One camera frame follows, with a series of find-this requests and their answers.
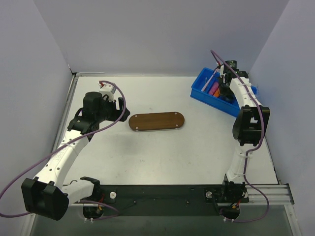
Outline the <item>dark glass cup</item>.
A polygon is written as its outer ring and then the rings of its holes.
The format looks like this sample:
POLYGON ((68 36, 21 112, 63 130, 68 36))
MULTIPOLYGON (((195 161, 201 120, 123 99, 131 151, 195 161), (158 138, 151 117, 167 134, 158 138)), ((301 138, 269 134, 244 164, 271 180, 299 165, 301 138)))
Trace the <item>dark glass cup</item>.
POLYGON ((228 102, 230 104, 232 104, 235 101, 235 96, 233 93, 229 93, 226 95, 222 95, 222 100, 224 100, 225 102, 228 102))

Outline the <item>clear textured toothbrush holder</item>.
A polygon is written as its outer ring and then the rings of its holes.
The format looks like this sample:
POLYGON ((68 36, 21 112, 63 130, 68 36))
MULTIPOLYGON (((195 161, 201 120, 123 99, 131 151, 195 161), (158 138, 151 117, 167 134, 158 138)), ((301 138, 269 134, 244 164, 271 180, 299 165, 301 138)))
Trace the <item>clear textured toothbrush holder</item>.
POLYGON ((258 87, 252 85, 251 89, 252 89, 252 91, 253 91, 255 96, 259 96, 259 89, 258 89, 258 87))

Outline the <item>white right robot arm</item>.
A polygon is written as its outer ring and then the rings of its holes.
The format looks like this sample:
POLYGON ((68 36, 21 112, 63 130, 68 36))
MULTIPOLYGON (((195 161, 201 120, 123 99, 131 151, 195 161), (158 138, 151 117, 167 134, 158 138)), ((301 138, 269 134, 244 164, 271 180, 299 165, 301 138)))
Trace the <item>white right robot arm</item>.
POLYGON ((218 65, 219 94, 226 100, 235 99, 240 109, 233 124, 232 135, 238 142, 231 165, 224 176, 222 196, 225 201, 246 197, 246 172, 253 152, 265 137, 270 109, 256 98, 248 74, 237 69, 235 60, 218 65))

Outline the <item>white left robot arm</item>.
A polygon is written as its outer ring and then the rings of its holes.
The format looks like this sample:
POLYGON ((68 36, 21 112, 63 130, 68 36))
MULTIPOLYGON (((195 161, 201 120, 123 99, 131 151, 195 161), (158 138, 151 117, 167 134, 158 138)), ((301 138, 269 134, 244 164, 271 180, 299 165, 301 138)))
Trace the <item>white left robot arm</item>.
POLYGON ((26 178, 21 186, 26 211, 53 220, 60 220, 69 205, 87 199, 96 202, 102 197, 100 182, 82 177, 74 184, 64 185, 65 177, 83 148, 101 131, 100 124, 126 121, 130 112, 124 96, 88 92, 83 106, 70 121, 63 141, 47 164, 34 178, 26 178))

